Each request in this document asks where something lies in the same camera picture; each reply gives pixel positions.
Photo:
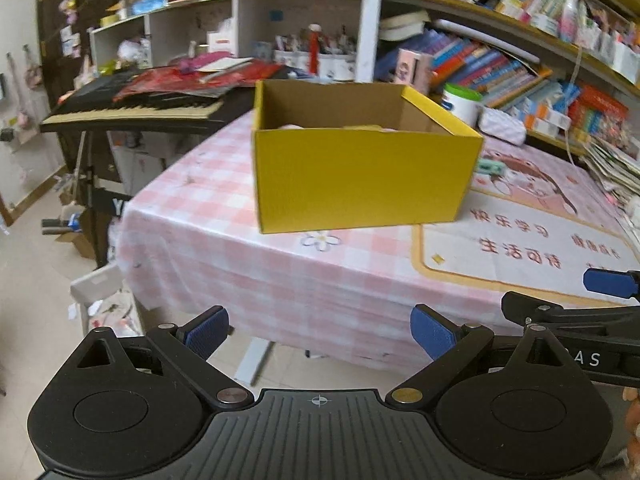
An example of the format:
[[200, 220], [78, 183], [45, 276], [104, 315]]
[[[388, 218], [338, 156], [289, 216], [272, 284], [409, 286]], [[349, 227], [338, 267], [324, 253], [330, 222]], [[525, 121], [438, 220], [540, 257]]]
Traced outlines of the person right hand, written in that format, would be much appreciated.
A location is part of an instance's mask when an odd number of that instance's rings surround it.
[[629, 434], [627, 443], [627, 456], [629, 469], [635, 475], [639, 475], [640, 462], [640, 398], [639, 389], [632, 387], [623, 388], [623, 400], [629, 402], [629, 408], [625, 417], [625, 427]]

